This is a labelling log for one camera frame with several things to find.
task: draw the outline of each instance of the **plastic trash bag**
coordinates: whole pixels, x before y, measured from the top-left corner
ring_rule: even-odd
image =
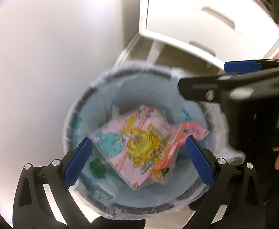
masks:
[[[109,70],[91,84],[67,114],[63,129],[65,152],[75,149],[84,137],[91,135],[112,116],[145,105],[162,111],[171,124],[198,123],[210,131],[200,142],[203,147],[229,163],[243,163],[245,155],[228,145],[227,123],[219,105],[186,101],[181,97],[177,83],[185,76],[191,74],[142,61],[132,61]],[[144,219],[177,211],[209,189],[202,183],[183,146],[177,154],[170,182],[166,185],[153,183],[137,190],[131,189],[95,146],[93,148],[70,192],[106,218]]]

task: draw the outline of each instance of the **snack wrapper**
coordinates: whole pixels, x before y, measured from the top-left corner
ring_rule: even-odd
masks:
[[[138,189],[155,181],[165,184],[186,138],[201,140],[207,132],[192,121],[169,124],[156,109],[141,106],[108,122],[91,139],[122,179]]]

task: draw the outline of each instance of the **white cabinet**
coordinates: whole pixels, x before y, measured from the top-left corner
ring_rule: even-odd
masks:
[[[205,50],[221,61],[259,59],[279,28],[257,0],[149,0],[145,30]]]

